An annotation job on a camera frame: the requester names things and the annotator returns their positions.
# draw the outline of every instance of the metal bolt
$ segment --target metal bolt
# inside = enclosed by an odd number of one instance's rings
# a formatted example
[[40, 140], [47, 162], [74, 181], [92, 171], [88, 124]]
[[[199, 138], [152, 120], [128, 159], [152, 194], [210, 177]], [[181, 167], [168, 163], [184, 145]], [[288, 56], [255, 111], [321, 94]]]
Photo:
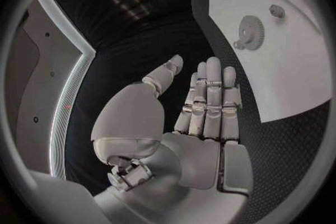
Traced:
[[269, 12], [272, 16], [277, 18], [284, 18], [285, 16], [284, 9], [281, 6], [277, 6], [276, 4], [270, 6]]

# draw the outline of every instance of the white panel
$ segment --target white panel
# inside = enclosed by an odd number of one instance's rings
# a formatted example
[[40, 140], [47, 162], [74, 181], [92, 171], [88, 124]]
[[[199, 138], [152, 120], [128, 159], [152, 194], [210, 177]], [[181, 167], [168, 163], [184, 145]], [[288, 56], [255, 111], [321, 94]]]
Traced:
[[[270, 15], [272, 4], [284, 8], [283, 20]], [[239, 40], [244, 16], [254, 15], [263, 22], [265, 40], [258, 50], [234, 49], [262, 122], [302, 113], [331, 98], [328, 52], [304, 0], [209, 0], [209, 15], [231, 46]]]

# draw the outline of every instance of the robotic hand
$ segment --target robotic hand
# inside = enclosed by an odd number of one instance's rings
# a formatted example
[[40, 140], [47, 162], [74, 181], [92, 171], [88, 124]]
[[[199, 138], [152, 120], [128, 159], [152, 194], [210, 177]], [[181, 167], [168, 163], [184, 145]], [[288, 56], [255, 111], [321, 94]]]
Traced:
[[[174, 131], [162, 136], [164, 110], [157, 97], [182, 66], [182, 58], [174, 56], [142, 83], [118, 92], [99, 115], [91, 139], [97, 157], [113, 167], [108, 174], [112, 186], [128, 191], [158, 176], [158, 159], [165, 155], [165, 163], [179, 160], [179, 186], [206, 190], [217, 182], [220, 192], [249, 195], [252, 170], [246, 148], [238, 144], [237, 108], [242, 104], [233, 67], [222, 72], [216, 57], [201, 62]], [[171, 157], [162, 153], [162, 145]]]

